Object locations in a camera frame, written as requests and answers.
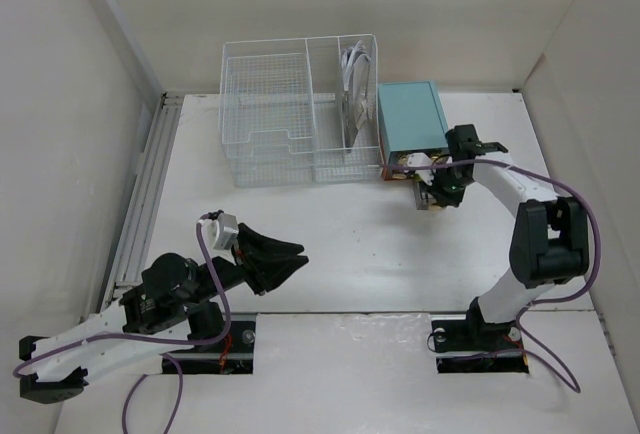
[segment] screw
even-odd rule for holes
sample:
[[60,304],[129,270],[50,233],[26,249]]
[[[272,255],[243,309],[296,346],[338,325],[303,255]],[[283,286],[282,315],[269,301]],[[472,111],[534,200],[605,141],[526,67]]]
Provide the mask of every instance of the screw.
[[251,329],[242,332],[242,342],[245,344],[253,344],[256,341],[256,333]]
[[520,329],[518,329],[517,327],[512,327],[511,329],[509,329],[509,339],[516,342],[522,339],[522,334],[520,334]]
[[442,327],[438,327],[433,331],[433,339],[436,342],[444,342],[447,340],[447,336],[445,336],[445,330]]

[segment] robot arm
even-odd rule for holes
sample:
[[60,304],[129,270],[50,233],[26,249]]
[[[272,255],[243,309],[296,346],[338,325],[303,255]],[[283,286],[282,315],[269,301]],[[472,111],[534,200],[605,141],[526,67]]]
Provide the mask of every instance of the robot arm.
[[[219,211],[211,216],[214,248],[231,251],[235,264],[213,258],[224,291],[247,283],[255,294],[278,288],[308,262],[304,247],[258,234],[234,216]],[[20,358],[28,361],[92,336],[115,333],[144,335],[197,344],[219,335],[224,319],[219,293],[206,264],[178,254],[163,254],[142,272],[142,284],[127,291],[100,314],[52,338],[27,336],[20,341]],[[162,341],[101,339],[83,343],[35,364],[33,373],[20,379],[20,396],[49,404],[80,394],[105,374],[149,356],[176,350]]]
[[[447,133],[452,160],[495,160],[513,165],[499,143],[482,143],[472,125],[456,126]],[[422,153],[412,154],[407,167],[430,165]],[[464,322],[438,327],[444,333],[437,352],[496,351],[504,349],[504,336],[515,327],[518,313],[556,284],[586,273],[589,267],[587,216],[573,198],[504,167],[469,164],[416,171],[431,205],[457,207],[465,188],[484,186],[511,212],[515,226],[507,272],[486,293],[476,297]]]

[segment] dish rack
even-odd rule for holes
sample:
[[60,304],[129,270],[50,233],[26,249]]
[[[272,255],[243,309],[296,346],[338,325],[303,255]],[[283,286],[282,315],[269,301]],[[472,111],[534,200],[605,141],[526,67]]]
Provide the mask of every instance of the dish rack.
[[[341,59],[358,41],[370,60],[361,82],[364,122],[349,139]],[[219,131],[236,185],[379,177],[377,58],[369,34],[226,43]]]

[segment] white wall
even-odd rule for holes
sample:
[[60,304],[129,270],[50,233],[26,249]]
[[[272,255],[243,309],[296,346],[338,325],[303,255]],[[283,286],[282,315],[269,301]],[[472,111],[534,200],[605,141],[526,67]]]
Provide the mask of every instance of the white wall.
[[575,0],[525,84],[551,170],[602,223],[593,297],[640,419],[640,1]]
[[0,0],[0,432],[52,432],[18,396],[18,340],[78,321],[103,274],[141,99],[88,0]]
[[380,81],[520,87],[571,0],[119,0],[164,87],[217,92],[227,41],[376,34]]

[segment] teal box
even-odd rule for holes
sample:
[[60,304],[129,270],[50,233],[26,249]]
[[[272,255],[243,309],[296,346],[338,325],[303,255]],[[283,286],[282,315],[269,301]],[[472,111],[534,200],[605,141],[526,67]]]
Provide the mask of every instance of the teal box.
[[399,154],[447,149],[449,129],[434,82],[378,85],[380,137],[387,164]]

